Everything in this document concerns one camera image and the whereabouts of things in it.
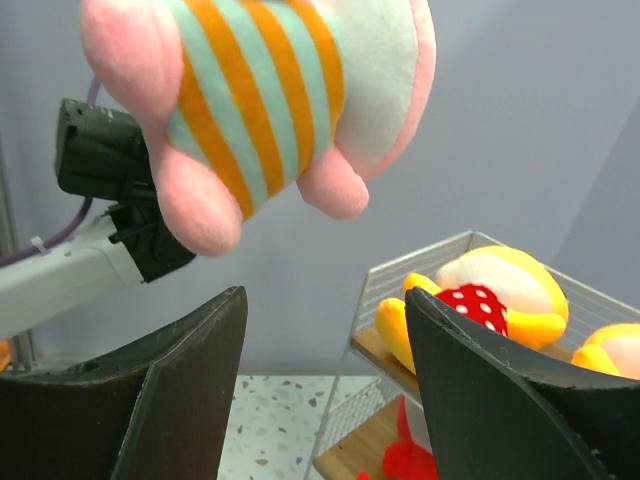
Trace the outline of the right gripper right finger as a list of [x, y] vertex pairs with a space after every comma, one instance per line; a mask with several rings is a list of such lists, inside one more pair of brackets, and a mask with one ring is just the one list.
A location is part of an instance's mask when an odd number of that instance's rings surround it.
[[535, 352], [419, 288], [405, 300], [440, 478], [638, 478], [638, 381]]

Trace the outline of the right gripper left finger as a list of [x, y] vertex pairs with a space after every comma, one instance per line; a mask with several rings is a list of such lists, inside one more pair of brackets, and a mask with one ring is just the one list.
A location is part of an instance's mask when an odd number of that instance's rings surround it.
[[231, 287], [185, 317], [63, 371], [1, 378], [1, 475], [218, 475], [248, 302]]

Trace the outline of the red shark plush front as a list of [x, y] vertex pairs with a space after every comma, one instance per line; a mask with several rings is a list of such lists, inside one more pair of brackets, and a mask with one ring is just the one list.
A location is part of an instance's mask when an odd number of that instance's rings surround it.
[[396, 431], [398, 439], [382, 457], [383, 474], [388, 479], [438, 480], [424, 411], [404, 395], [399, 399]]

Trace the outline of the yellow plush red dotted dress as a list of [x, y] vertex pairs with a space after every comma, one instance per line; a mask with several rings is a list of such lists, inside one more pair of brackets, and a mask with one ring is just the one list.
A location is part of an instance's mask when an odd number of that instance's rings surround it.
[[403, 291], [415, 287], [533, 350], [558, 341], [569, 324], [569, 302], [545, 265], [511, 247], [475, 248], [443, 265], [432, 278], [411, 272]]

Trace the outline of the pink plush striped hat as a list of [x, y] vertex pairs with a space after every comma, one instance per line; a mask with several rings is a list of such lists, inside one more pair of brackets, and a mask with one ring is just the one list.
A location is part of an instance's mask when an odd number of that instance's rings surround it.
[[435, 73], [425, 1], [85, 1], [80, 24], [92, 70], [142, 128], [169, 230], [207, 256], [291, 184], [358, 216]]

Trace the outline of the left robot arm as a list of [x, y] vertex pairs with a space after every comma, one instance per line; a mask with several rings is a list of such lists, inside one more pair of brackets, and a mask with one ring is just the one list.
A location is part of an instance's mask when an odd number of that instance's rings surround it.
[[35, 240], [2, 260], [2, 339], [195, 257], [161, 216], [142, 131], [130, 115], [62, 100], [55, 172], [64, 192], [86, 202], [61, 239]]

